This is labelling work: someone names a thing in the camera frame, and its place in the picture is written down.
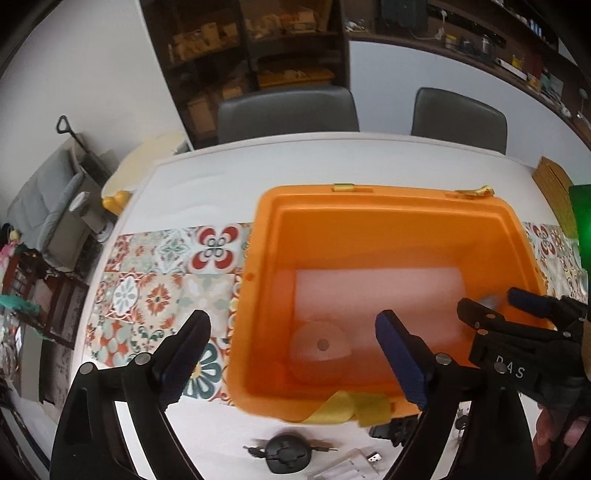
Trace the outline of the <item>operator right hand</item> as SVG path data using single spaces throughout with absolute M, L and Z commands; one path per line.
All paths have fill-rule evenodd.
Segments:
M 561 427 L 556 413 L 551 412 L 543 405 L 538 405 L 540 415 L 536 421 L 536 433 L 533 438 L 533 449 L 537 471 L 548 462 L 551 456 L 551 443 L 555 441 L 560 434 Z M 584 431 L 586 430 L 590 418 L 588 416 L 579 417 L 570 425 L 563 441 L 568 447 L 574 447 Z

